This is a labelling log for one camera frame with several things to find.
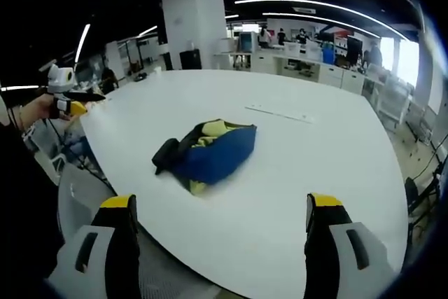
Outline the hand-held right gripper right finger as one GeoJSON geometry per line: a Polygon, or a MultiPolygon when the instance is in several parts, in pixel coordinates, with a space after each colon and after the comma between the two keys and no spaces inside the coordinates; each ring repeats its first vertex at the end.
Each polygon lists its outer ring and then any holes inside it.
{"type": "Polygon", "coordinates": [[[377,298],[386,288],[386,247],[341,201],[307,195],[305,298],[377,298]]]}

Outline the person's left hand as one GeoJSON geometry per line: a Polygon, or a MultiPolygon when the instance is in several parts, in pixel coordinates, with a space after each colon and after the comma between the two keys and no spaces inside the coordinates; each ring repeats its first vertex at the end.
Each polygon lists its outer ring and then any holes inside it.
{"type": "Polygon", "coordinates": [[[39,119],[55,119],[51,116],[54,97],[42,94],[22,108],[22,122],[34,123],[39,119]]]}

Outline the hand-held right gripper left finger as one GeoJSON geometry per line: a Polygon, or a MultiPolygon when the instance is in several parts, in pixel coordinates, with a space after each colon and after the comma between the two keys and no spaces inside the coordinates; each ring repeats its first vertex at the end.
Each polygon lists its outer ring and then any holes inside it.
{"type": "Polygon", "coordinates": [[[58,298],[140,298],[137,200],[133,194],[102,202],[59,250],[48,278],[58,298]]]}

